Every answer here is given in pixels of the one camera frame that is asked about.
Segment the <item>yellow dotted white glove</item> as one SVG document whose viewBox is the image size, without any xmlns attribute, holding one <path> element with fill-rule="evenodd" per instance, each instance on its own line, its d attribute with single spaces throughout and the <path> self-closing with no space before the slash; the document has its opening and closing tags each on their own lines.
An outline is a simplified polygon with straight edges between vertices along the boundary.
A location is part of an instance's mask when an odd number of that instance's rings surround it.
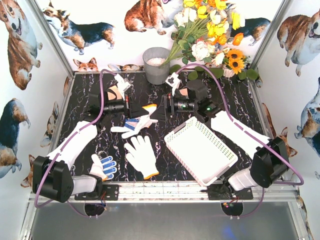
<svg viewBox="0 0 320 240">
<path fill-rule="evenodd" d="M 151 145 L 149 136 L 142 137 L 138 135 L 130 138 L 131 143 L 124 144 L 127 150 L 125 158 L 134 167 L 141 172 L 144 180 L 148 180 L 159 174 L 156 167 L 156 157 Z"/>
</svg>

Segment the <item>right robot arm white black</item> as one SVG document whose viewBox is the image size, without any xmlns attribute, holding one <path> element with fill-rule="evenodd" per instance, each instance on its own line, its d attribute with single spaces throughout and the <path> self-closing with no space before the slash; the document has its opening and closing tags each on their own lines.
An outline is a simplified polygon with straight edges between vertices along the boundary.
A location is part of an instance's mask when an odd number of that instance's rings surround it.
<svg viewBox="0 0 320 240">
<path fill-rule="evenodd" d="M 193 117 L 168 133 L 166 147 L 203 187 L 208 187 L 237 161 L 236 154 L 216 136 L 220 133 L 238 145 L 252 159 L 249 167 L 233 173 L 227 182 L 234 191 L 260 186 L 268 188 L 288 170 L 286 143 L 255 132 L 209 99 L 201 80 L 187 83 L 187 94 L 178 89 L 179 79 L 166 80 L 171 92 L 162 96 L 151 119 L 167 121 L 179 112 Z"/>
</svg>

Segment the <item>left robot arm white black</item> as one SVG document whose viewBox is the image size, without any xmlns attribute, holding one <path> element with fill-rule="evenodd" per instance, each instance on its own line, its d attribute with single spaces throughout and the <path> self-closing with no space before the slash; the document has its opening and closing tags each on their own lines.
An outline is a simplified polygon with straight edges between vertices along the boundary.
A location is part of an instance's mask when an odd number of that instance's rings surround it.
<svg viewBox="0 0 320 240">
<path fill-rule="evenodd" d="M 38 156 L 33 162 L 32 191 L 36 198 L 45 197 L 50 201 L 65 203 L 71 196 L 84 195 L 98 199 L 103 192 L 104 172 L 101 163 L 92 164 L 89 174 L 71 175 L 71 168 L 82 150 L 103 128 L 103 120 L 109 114 L 122 114 L 136 119 L 148 115 L 145 107 L 132 101 L 129 94 L 122 99 L 108 99 L 110 90 L 90 94 L 91 103 L 87 106 L 71 134 L 47 156 Z"/>
</svg>

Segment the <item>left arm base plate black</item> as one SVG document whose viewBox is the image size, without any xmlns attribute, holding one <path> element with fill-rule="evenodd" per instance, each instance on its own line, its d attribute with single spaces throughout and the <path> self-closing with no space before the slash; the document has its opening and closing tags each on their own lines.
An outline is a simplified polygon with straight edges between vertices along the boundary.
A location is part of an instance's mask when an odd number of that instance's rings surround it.
<svg viewBox="0 0 320 240">
<path fill-rule="evenodd" d="M 102 184 L 92 192 L 79 193 L 74 196 L 76 201 L 117 201 L 119 196 L 118 184 Z"/>
</svg>

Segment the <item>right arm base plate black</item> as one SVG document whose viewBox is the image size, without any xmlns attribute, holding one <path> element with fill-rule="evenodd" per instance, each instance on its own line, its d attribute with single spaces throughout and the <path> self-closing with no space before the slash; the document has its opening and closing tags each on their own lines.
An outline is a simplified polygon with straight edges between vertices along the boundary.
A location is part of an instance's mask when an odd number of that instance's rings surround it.
<svg viewBox="0 0 320 240">
<path fill-rule="evenodd" d="M 206 192 L 209 200 L 232 200 L 235 198 L 239 200 L 252 200 L 254 198 L 250 187 L 236 191 L 229 185 L 211 184 L 207 187 Z"/>
</svg>

